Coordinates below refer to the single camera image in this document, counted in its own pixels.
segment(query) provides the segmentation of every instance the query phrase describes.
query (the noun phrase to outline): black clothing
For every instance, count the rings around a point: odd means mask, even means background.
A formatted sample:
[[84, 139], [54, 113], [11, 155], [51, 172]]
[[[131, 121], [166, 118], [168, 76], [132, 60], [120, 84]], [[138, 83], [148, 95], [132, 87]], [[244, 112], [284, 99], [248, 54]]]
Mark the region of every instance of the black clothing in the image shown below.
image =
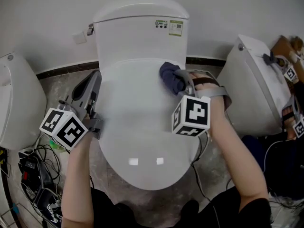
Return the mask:
[[[144, 228], [135, 222], [133, 213], [127, 206], [114, 205], [105, 193], [96, 189], [91, 191], [94, 227]], [[188, 205], [189, 212], [183, 208], [181, 220], [174, 226], [175, 228], [218, 228], [215, 211], [211, 204], [197, 214], [197, 207], [193, 201], [191, 202], [193, 204]], [[221, 228], [271, 227], [271, 209], [266, 199], [258, 199], [247, 204], [239, 213], [240, 195], [236, 188], [231, 188], [216, 196], [212, 204], [216, 209]]]

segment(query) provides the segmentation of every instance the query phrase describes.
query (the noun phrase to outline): toilet tank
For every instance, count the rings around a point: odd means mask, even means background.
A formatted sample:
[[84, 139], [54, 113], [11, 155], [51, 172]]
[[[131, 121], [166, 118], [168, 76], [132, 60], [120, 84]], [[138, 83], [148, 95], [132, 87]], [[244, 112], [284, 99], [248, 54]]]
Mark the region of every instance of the toilet tank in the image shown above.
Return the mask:
[[99, 67], [143, 58], [184, 65], [188, 19], [172, 0], [118, 0], [104, 6], [94, 17]]
[[291, 97], [287, 82], [263, 55], [267, 45], [239, 35], [217, 81], [232, 99], [228, 117], [240, 135], [267, 136], [282, 132], [282, 109]]

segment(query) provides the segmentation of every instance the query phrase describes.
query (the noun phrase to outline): toilet flush handle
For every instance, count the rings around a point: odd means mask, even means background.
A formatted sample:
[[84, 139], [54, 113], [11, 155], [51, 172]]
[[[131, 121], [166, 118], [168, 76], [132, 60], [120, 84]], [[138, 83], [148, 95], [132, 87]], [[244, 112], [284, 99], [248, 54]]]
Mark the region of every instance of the toilet flush handle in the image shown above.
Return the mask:
[[91, 36], [93, 34], [93, 31], [94, 31], [94, 24], [89, 24], [89, 29], [87, 30], [86, 35]]

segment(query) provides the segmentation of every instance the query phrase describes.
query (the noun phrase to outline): black sleeve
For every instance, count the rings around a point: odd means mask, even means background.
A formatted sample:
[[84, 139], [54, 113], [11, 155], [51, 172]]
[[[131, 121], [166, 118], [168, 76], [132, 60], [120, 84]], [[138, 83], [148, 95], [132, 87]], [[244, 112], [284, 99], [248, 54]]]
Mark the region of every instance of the black sleeve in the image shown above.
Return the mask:
[[271, 208], [266, 199], [247, 204], [237, 216], [237, 227], [271, 228]]
[[302, 81], [299, 81], [298, 83], [294, 84], [294, 93], [296, 98], [298, 99], [302, 111], [304, 111], [304, 84]]

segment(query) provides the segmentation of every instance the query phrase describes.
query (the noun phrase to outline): toilet lid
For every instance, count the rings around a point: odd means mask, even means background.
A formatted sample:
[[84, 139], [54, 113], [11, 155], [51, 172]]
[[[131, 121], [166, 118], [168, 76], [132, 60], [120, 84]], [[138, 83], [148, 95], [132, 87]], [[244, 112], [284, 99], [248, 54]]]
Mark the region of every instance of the toilet lid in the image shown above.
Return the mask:
[[106, 67], [95, 108], [104, 118], [99, 143], [108, 163], [128, 183], [145, 190], [177, 182], [199, 145], [198, 138], [171, 133], [171, 114], [181, 99], [163, 85], [163, 63], [138, 59]]

